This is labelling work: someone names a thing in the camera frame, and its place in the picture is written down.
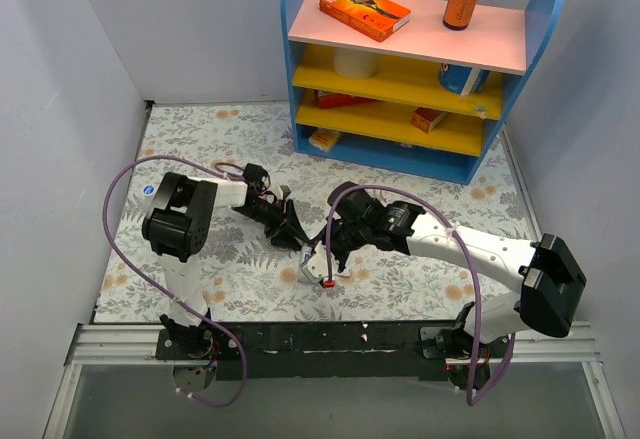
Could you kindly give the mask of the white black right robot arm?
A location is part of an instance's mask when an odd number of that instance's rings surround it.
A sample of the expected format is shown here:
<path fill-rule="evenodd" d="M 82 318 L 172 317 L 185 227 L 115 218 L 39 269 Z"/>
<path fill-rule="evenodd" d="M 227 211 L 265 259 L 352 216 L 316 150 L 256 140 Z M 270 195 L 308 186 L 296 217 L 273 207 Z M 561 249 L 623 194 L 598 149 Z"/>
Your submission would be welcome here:
<path fill-rule="evenodd" d="M 457 226 L 414 195 L 384 205 L 370 196 L 372 189 L 345 182 L 330 194 L 322 239 L 328 260 L 344 269 L 352 252 L 371 245 L 465 267 L 474 278 L 505 286 L 503 295 L 476 297 L 460 315 L 452 342 L 464 356 L 524 330 L 568 336 L 587 280 L 562 238 L 544 234 L 531 242 Z"/>

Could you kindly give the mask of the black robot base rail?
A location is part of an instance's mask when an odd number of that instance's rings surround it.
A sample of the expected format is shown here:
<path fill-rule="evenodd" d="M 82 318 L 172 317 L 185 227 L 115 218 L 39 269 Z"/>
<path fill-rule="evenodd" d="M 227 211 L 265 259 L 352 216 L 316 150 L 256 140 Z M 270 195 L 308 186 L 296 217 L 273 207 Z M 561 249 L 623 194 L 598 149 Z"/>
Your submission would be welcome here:
<path fill-rule="evenodd" d="M 155 356 L 202 361 L 220 381 L 412 377 L 445 381 L 472 338 L 454 320 L 226 322 L 179 326 L 163 317 Z"/>

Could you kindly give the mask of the white remote control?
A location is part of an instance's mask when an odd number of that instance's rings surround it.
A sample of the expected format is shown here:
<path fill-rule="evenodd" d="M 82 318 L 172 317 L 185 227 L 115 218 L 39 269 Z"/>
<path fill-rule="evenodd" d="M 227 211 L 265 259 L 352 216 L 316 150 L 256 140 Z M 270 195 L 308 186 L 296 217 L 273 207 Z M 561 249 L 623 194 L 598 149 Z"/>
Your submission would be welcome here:
<path fill-rule="evenodd" d="M 298 264 L 298 282 L 302 284 L 313 285 L 313 281 L 307 276 L 307 262 L 310 258 L 308 252 L 301 254 Z"/>

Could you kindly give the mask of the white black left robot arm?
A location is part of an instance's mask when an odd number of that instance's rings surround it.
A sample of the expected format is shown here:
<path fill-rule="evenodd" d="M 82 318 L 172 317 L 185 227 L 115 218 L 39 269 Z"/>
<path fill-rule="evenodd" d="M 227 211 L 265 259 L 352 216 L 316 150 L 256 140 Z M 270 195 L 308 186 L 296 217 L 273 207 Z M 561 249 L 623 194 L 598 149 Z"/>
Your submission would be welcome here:
<path fill-rule="evenodd" d="M 201 286 L 199 253 L 215 209 L 230 208 L 264 226 L 272 245 L 299 251 L 310 239 L 302 229 L 286 191 L 269 190 L 270 176 L 247 164 L 239 180 L 198 179 L 164 175 L 142 224 L 142 235 L 159 256 L 166 289 L 174 299 L 161 319 L 167 328 L 182 329 L 178 346 L 193 359 L 205 357 L 213 345 L 211 332 L 200 326 L 208 312 Z"/>

